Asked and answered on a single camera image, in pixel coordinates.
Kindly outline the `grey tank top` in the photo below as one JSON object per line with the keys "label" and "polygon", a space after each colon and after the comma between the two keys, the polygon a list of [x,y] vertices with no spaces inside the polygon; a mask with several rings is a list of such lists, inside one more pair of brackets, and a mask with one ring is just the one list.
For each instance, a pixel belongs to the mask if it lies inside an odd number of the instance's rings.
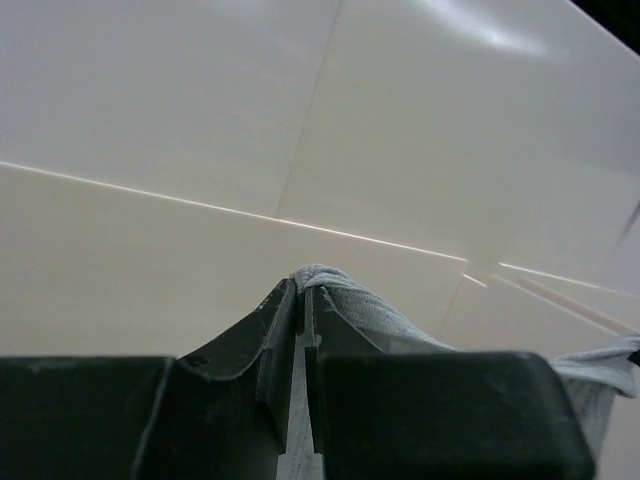
{"label": "grey tank top", "polygon": [[[429,353],[451,353],[457,349],[421,331],[406,316],[343,271],[314,264],[295,271],[297,298],[307,289],[325,288],[337,310],[359,329],[371,330],[426,345]],[[633,399],[638,395],[634,362],[639,352],[639,336],[623,335],[606,348],[577,352],[551,361],[559,374],[580,426],[596,459],[599,459],[608,434],[611,413],[618,396]],[[305,355],[302,346],[295,350],[287,451],[279,457],[278,479],[322,479],[323,462],[314,452],[306,389]]]}

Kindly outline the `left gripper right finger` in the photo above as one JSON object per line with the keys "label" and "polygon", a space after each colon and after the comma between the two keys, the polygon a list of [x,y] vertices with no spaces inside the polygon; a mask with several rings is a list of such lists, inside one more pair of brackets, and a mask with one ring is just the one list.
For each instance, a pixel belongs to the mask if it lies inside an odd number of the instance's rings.
{"label": "left gripper right finger", "polygon": [[391,479],[394,357],[347,321],[323,287],[305,293],[303,339],[313,445],[324,477]]}

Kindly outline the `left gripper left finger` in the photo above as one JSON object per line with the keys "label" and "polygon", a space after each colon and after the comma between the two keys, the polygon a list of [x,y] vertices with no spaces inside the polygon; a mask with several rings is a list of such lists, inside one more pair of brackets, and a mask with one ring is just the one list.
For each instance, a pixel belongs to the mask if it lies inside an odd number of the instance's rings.
{"label": "left gripper left finger", "polygon": [[273,479],[286,450],[296,285],[174,361],[161,379],[135,479]]}

